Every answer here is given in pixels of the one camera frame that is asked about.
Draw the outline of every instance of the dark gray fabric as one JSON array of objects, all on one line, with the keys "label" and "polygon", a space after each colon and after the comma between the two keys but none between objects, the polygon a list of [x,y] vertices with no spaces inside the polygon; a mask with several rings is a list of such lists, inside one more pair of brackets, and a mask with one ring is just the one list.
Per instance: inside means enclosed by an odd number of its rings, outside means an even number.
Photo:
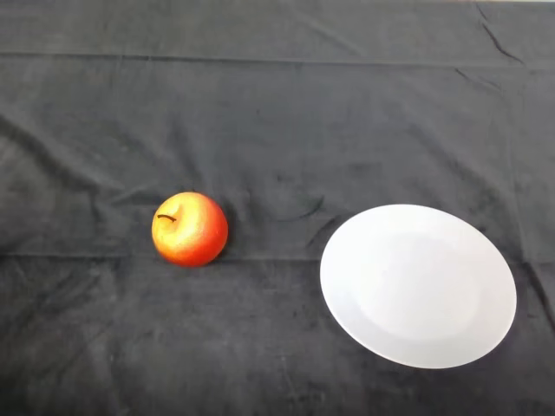
[{"label": "dark gray fabric", "polygon": [[[555,414],[554,10],[2,2],[0,413]],[[150,223],[192,189],[231,235],[188,270]],[[483,359],[403,367],[331,317],[327,239],[393,203],[509,262]]]}]

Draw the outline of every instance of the white plate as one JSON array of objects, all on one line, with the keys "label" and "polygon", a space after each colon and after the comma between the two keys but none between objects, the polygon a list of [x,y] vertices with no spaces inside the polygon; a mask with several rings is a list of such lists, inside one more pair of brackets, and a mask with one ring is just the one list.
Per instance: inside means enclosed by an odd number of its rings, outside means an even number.
[{"label": "white plate", "polygon": [[479,359],[505,337],[516,311],[513,275],[495,246],[461,219],[424,206],[355,215],[331,236],[320,278],[349,335],[412,367]]}]

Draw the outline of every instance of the black cloth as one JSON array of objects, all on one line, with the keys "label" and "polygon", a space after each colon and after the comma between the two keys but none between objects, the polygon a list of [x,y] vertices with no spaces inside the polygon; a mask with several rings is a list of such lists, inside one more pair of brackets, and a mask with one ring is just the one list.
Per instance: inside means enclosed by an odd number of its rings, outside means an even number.
[{"label": "black cloth", "polygon": [[[555,414],[555,5],[0,3],[0,414]],[[230,222],[164,262],[176,192]],[[509,262],[486,357],[404,367],[330,315],[319,259],[377,205]]]}]

